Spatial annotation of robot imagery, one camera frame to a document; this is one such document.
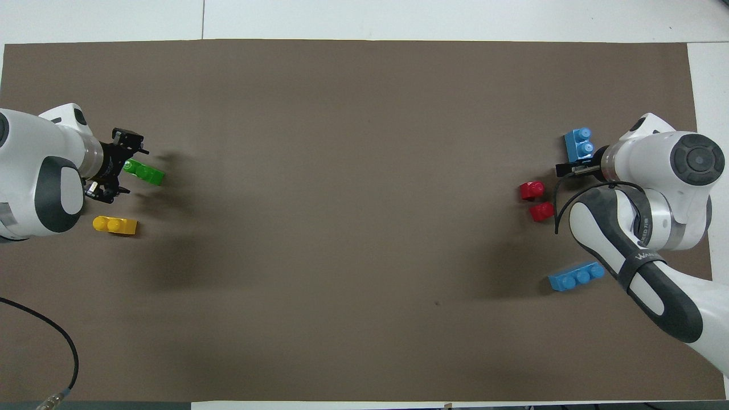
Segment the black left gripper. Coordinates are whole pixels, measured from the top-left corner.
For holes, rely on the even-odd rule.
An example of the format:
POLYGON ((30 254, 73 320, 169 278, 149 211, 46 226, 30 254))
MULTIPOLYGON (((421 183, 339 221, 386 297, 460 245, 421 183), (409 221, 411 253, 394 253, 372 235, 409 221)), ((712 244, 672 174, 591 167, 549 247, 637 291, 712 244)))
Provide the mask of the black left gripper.
POLYGON ((130 155, 141 153, 149 155, 144 148, 144 137, 125 128, 112 130, 113 143, 101 143, 103 158, 99 170, 91 177, 91 183, 84 187, 84 195, 102 203, 114 203, 122 194, 131 191, 122 187, 119 176, 126 161, 126 151, 130 155))

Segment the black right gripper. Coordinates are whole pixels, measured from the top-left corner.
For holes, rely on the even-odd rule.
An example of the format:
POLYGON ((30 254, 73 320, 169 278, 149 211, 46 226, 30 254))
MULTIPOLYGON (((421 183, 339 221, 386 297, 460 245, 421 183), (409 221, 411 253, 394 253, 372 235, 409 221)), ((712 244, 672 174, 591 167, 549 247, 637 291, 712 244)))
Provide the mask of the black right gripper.
POLYGON ((567 175, 582 175, 592 172, 602 172, 603 158, 610 148, 609 145, 600 147, 592 156, 591 161, 573 161, 567 163, 559 163, 555 165, 555 176, 566 177, 567 175))

